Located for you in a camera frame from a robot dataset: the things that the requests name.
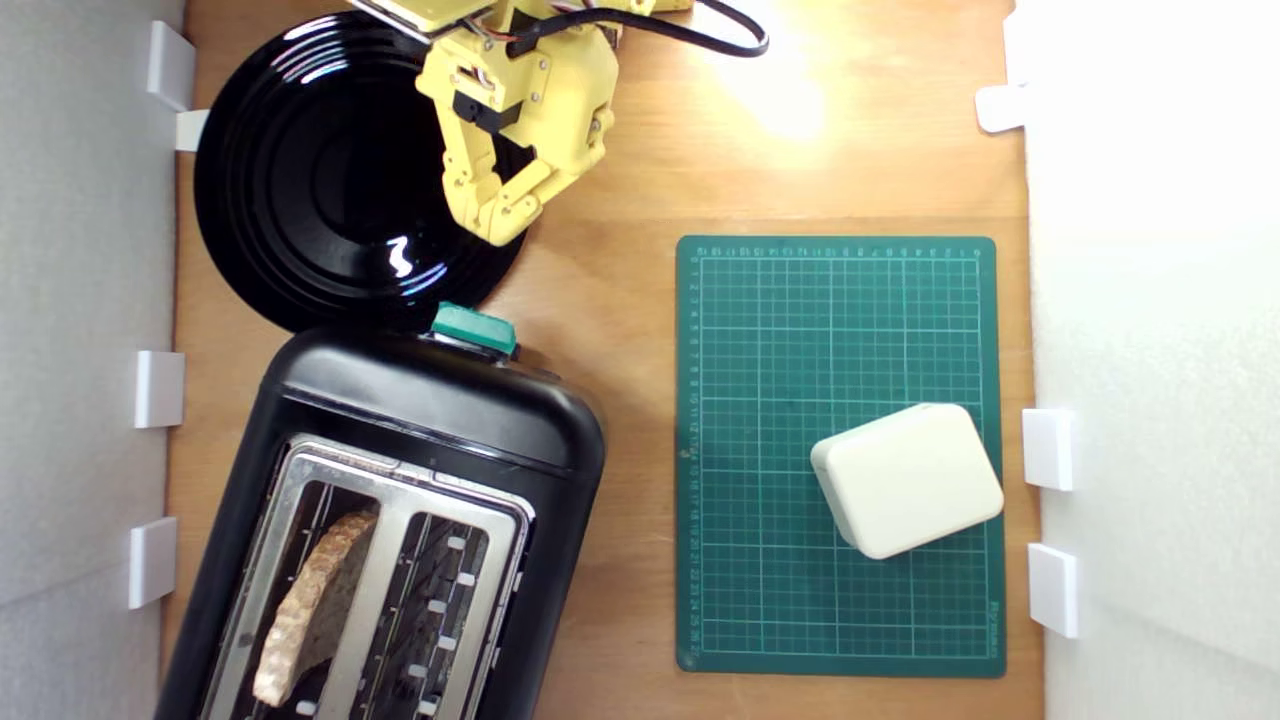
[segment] robotic arm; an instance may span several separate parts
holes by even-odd
[[[453,219],[495,246],[604,156],[618,63],[605,29],[659,32],[717,53],[756,56],[768,35],[719,0],[700,0],[751,32],[754,46],[710,38],[655,12],[695,0],[351,0],[428,44],[417,90],[435,101],[444,135],[444,195]],[[536,158],[508,182],[494,172],[493,136]]]

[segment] black cable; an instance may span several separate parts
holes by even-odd
[[[573,10],[572,13],[564,13],[562,15],[556,15],[554,18],[545,18],[534,22],[534,24],[520,32],[512,32],[509,35],[518,40],[538,40],[539,37],[547,37],[548,35],[554,35],[557,32],[566,31],[571,27],[593,24],[593,23],[618,23],[635,29],[643,29],[646,32],[654,32],[672,40],[678,40],[681,42],[687,42],[690,45],[696,45],[714,53],[721,53],[723,55],[732,55],[735,58],[758,58],[769,49],[769,33],[760,27],[760,23],[751,19],[750,15],[736,10],[719,0],[696,0],[698,3],[707,5],[712,10],[724,15],[726,18],[733,20],[739,26],[746,28],[754,37],[756,44],[754,46],[735,45],[727,40],[721,40],[718,37],[712,37],[707,33],[690,29],[676,23],[671,23],[659,18],[650,18],[648,15],[637,15],[636,13],[628,13],[626,10],[618,10],[616,8],[588,8],[585,10]]]

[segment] green toaster button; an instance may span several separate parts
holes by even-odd
[[[497,350],[503,355],[516,351],[516,328],[511,323],[452,302],[440,304],[431,332]]]

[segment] white wall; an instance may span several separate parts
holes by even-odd
[[[0,0],[0,717],[141,719],[160,610],[128,529],[164,511],[134,354],[173,334],[173,113],[148,26],[182,0]]]
[[[1280,717],[1280,42],[1263,1],[1024,0],[1037,404],[1078,416],[1050,720]]]

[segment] white bracket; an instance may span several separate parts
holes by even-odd
[[[182,424],[187,382],[187,356],[180,352],[138,352],[134,428],[170,428]]]
[[[147,92],[175,113],[191,109],[196,86],[196,46],[160,20],[151,23]]]
[[[1028,484],[1075,489],[1071,420],[1066,410],[1023,410],[1023,470]]]
[[[178,587],[178,519],[161,518],[129,532],[129,610]]]
[[[1005,85],[979,88],[974,95],[978,126],[989,133],[1027,124],[1028,97],[1034,72],[1034,33],[1030,10],[1015,9],[1005,18]]]
[[[1074,555],[1033,542],[1027,546],[1032,620],[1064,638],[1080,632],[1079,584]]]
[[[178,141],[174,147],[178,152],[195,152],[200,150],[200,136],[205,132],[205,122],[209,120],[209,110],[187,110],[178,113]]]
[[[209,110],[192,110],[196,88],[196,47],[160,20],[151,23],[147,92],[177,113],[174,149],[195,152]]]

